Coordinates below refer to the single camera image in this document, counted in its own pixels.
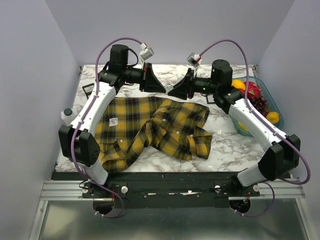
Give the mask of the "yellow plaid flannel shirt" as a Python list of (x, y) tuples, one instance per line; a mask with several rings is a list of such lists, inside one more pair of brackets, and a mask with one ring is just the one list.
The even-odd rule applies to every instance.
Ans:
[(202, 104), (157, 96), (116, 97), (95, 130), (102, 167), (115, 174), (128, 169), (145, 148), (190, 161), (208, 159), (212, 134), (204, 130), (210, 109)]

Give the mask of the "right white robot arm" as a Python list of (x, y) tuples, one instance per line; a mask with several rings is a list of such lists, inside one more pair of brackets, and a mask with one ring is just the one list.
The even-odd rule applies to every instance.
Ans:
[(209, 78), (197, 77), (189, 68), (168, 95), (182, 100), (191, 99), (195, 93), (212, 95), (215, 104), (240, 121), (261, 145), (264, 155), (260, 161), (231, 178), (230, 191), (241, 196), (249, 186), (266, 180), (274, 181), (297, 167), (301, 141), (295, 134), (287, 135), (265, 120), (246, 102), (245, 95), (232, 86), (232, 77), (230, 63), (218, 59), (212, 62)]

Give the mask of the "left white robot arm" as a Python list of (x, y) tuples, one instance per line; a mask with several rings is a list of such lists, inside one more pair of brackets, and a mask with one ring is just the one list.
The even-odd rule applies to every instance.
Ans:
[(58, 131), (62, 155), (73, 162), (81, 174), (96, 182), (93, 191), (101, 198), (110, 194), (111, 185), (106, 182), (108, 172), (99, 159), (100, 147), (94, 136), (105, 109), (126, 84), (138, 84), (142, 92), (166, 91), (156, 78), (152, 64), (146, 62), (154, 51), (145, 43), (140, 47), (142, 50), (136, 56), (141, 62), (140, 68), (128, 64), (131, 51), (128, 46), (115, 44), (111, 47), (109, 61), (98, 72), (84, 107), (68, 126), (62, 125)]

